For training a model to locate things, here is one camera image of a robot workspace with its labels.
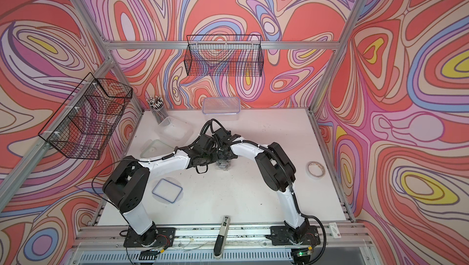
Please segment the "translucent green lunch box lid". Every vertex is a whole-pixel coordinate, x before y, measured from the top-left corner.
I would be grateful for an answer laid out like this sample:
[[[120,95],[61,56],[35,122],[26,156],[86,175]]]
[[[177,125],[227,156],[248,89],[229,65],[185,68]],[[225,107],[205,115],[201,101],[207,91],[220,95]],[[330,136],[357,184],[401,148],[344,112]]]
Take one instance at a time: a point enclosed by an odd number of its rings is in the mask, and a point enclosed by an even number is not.
[[[174,147],[165,144],[164,142],[157,140],[148,140],[142,147],[140,158],[154,158],[158,156],[164,156],[174,151]]]

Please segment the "large clear box blue lid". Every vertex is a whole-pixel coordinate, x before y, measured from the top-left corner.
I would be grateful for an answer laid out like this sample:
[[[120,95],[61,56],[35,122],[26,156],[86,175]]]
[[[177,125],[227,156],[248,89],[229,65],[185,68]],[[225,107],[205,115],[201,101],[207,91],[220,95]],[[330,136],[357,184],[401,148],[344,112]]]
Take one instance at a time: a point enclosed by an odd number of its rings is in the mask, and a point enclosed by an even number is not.
[[[210,97],[203,101],[202,113],[207,120],[237,121],[240,112],[241,103],[237,97]]]

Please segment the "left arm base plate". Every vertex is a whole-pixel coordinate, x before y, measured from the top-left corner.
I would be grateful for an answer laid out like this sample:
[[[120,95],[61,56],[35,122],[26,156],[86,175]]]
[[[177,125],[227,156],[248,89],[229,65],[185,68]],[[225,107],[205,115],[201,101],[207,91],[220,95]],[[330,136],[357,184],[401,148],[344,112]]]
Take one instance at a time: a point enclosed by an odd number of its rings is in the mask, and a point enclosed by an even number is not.
[[[130,227],[127,230],[123,246],[125,248],[172,247],[175,232],[175,227],[156,227],[139,235]]]

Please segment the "small blue rimmed lid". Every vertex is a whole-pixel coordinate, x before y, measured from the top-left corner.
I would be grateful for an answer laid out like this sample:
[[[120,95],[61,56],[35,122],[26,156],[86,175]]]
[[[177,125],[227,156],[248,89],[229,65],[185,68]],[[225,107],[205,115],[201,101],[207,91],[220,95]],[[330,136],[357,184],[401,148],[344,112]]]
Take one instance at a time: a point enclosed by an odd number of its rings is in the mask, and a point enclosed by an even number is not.
[[[183,197],[183,187],[174,179],[160,179],[151,192],[152,196],[162,204],[175,204]]]

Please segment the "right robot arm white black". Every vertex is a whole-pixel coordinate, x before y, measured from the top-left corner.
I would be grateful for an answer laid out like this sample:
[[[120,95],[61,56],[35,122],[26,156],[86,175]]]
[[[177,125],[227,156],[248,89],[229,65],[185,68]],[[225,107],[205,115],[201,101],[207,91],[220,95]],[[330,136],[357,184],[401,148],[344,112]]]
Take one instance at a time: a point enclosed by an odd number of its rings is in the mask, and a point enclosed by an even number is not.
[[[266,185],[277,193],[288,241],[301,243],[310,222],[301,214],[295,195],[296,168],[280,144],[257,144],[223,128],[216,130],[213,138],[218,147],[218,159],[231,160],[242,156],[256,162]]]

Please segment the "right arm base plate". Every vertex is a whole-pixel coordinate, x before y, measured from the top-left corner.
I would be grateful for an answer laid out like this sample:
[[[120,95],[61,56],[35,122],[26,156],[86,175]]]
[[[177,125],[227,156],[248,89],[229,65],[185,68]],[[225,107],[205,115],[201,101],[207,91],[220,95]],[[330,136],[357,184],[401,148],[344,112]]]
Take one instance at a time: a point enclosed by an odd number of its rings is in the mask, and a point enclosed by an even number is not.
[[[286,225],[272,226],[267,239],[272,241],[274,246],[279,245],[308,245],[316,247],[322,243],[317,226],[307,228],[292,229]]]

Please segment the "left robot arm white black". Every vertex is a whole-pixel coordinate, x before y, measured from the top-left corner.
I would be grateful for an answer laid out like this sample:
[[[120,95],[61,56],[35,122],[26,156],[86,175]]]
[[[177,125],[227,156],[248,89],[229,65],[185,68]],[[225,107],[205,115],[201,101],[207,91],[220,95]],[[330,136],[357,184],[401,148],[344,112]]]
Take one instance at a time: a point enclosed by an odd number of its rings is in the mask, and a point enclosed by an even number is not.
[[[103,185],[103,192],[127,221],[130,232],[144,247],[156,243],[158,231],[143,204],[148,182],[156,177],[217,161],[217,142],[200,135],[192,144],[176,147],[173,152],[153,158],[126,156]]]

